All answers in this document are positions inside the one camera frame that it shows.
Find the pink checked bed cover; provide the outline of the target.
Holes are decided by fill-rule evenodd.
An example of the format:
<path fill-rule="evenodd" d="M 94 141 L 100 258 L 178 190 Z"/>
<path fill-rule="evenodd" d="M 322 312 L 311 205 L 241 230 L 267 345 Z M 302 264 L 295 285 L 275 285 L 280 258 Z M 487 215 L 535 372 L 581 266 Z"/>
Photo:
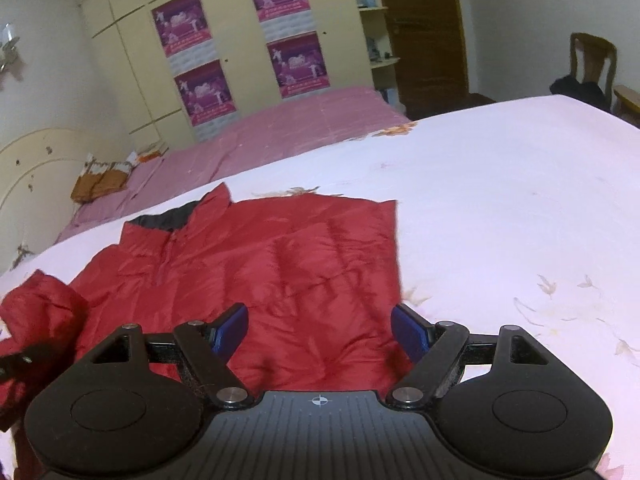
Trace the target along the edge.
<path fill-rule="evenodd" d="M 235 122 L 205 142 L 142 162 L 121 191 L 81 206 L 56 240 L 62 242 L 209 182 L 408 121 L 368 87 L 328 90 L 283 102 Z"/>

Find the cream bed headboard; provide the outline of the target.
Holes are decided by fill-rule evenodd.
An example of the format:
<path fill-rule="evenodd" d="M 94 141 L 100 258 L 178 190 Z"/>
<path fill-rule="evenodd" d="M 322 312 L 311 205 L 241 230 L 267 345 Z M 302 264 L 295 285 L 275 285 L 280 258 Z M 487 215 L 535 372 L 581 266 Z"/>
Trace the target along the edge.
<path fill-rule="evenodd" d="M 1 149 L 1 271 L 21 254 L 51 247 L 77 205 L 70 193 L 89 156 L 104 162 L 131 152 L 126 139 L 47 128 L 27 133 Z"/>

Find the corner open shelf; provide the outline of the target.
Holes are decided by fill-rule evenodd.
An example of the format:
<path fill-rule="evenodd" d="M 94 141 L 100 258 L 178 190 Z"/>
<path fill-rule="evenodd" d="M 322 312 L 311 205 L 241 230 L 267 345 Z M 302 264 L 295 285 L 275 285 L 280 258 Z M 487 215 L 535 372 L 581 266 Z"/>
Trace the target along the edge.
<path fill-rule="evenodd" d="M 375 90 L 398 112 L 405 113 L 400 102 L 396 66 L 400 58 L 395 54 L 387 27 L 388 6 L 384 0 L 356 0 L 364 39 L 370 60 Z"/>

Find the lower right purple poster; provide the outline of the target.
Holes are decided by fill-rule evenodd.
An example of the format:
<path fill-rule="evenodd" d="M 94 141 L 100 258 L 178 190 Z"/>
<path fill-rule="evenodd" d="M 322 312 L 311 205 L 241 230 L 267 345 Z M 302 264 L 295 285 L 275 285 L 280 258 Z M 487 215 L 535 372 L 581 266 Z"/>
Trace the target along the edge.
<path fill-rule="evenodd" d="M 329 88 L 316 32 L 271 41 L 267 49 L 283 99 Z"/>

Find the cream yellow wardrobe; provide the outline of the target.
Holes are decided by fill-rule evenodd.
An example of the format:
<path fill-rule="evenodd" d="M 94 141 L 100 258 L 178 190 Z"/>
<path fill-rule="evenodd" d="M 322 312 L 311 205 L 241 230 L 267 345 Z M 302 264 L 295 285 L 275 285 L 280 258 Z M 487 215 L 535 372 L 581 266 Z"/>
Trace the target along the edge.
<path fill-rule="evenodd" d="M 115 92 L 125 136 L 143 146 L 195 141 L 186 106 L 154 25 L 153 9 L 171 0 L 78 0 L 102 72 Z M 219 62 L 239 115 L 282 101 L 253 0 L 201 0 Z M 356 0 L 309 0 L 331 88 L 373 84 Z"/>

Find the dark clothes on chair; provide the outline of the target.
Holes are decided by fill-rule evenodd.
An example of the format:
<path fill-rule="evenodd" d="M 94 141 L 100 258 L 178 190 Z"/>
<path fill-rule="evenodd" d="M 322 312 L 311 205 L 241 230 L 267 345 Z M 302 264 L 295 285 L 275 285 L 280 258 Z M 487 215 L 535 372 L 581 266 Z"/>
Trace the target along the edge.
<path fill-rule="evenodd" d="M 567 75 L 557 79 L 549 87 L 549 90 L 552 94 L 569 96 L 577 101 L 600 108 L 600 110 L 608 109 L 605 95 L 596 82 L 579 82 L 574 76 Z"/>

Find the white floral bed sheet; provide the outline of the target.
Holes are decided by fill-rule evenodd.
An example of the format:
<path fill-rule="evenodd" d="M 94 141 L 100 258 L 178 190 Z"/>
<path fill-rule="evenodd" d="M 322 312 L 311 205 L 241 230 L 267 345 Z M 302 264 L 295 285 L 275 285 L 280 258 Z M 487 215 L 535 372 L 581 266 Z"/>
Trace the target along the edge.
<path fill-rule="evenodd" d="M 73 281 L 126 222 L 219 185 L 237 203 L 394 202 L 398 304 L 469 330 L 462 376 L 426 408 L 393 408 L 393 386 L 272 390 L 216 413 L 158 474 L 128 479 L 638 477 L 634 127 L 544 96 L 370 133 L 76 235 L 3 275 L 1 303 L 35 270 Z"/>

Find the lower left purple poster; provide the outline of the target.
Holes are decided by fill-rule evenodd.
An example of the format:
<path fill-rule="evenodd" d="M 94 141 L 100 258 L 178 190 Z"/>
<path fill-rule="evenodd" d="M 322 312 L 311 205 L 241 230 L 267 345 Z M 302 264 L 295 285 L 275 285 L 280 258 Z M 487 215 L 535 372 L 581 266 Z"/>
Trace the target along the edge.
<path fill-rule="evenodd" d="M 175 83 L 193 127 L 236 112 L 218 60 L 175 76 Z"/>

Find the wall lamp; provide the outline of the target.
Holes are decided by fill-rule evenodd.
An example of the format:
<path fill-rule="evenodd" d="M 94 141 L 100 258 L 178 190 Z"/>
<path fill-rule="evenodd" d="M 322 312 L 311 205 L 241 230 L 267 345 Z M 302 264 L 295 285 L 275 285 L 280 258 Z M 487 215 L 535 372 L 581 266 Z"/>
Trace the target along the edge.
<path fill-rule="evenodd" d="M 6 23 L 1 29 L 1 58 L 0 72 L 5 72 L 18 58 L 17 43 L 20 36 L 17 35 L 15 26 L 12 23 Z"/>

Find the upper left purple poster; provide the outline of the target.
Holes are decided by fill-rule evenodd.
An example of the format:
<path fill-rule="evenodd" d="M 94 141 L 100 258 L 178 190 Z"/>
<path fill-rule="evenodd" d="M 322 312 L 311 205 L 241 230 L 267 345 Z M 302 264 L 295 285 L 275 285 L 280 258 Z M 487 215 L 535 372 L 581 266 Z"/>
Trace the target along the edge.
<path fill-rule="evenodd" d="M 154 8 L 152 17 L 168 58 L 212 39 L 201 0 L 170 0 Z"/>

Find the red down jacket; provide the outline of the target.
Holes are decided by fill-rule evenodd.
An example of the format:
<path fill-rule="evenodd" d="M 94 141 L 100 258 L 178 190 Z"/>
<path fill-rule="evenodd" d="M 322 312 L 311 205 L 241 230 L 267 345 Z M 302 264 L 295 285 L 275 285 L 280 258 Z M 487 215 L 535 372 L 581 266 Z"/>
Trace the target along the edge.
<path fill-rule="evenodd" d="M 201 200 L 126 222 L 70 282 L 35 270 L 4 296 L 1 431 L 15 475 L 158 474 L 223 408 L 195 391 L 172 331 L 234 304 L 228 367 L 250 403 L 272 390 L 386 392 L 408 372 L 396 205 L 303 193 Z"/>

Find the brown wooden door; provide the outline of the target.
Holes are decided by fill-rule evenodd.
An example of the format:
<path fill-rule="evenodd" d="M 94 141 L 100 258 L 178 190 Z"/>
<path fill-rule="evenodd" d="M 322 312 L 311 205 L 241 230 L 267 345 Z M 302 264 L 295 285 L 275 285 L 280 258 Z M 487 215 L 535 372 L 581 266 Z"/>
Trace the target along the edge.
<path fill-rule="evenodd" d="M 411 118 L 452 110 L 469 93 L 459 0 L 383 0 L 400 102 Z"/>

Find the wooden chair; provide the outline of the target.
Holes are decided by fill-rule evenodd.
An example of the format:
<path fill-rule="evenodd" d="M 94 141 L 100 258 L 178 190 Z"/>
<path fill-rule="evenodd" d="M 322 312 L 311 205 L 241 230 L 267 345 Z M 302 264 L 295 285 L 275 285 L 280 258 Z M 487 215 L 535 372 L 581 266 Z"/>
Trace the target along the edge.
<path fill-rule="evenodd" d="M 605 108 L 610 110 L 617 70 L 617 48 L 615 44 L 586 32 L 572 32 L 570 34 L 570 76 L 574 78 L 577 78 L 578 75 L 578 52 L 582 52 L 583 84 L 597 86 L 606 64 L 608 64 L 602 93 Z"/>

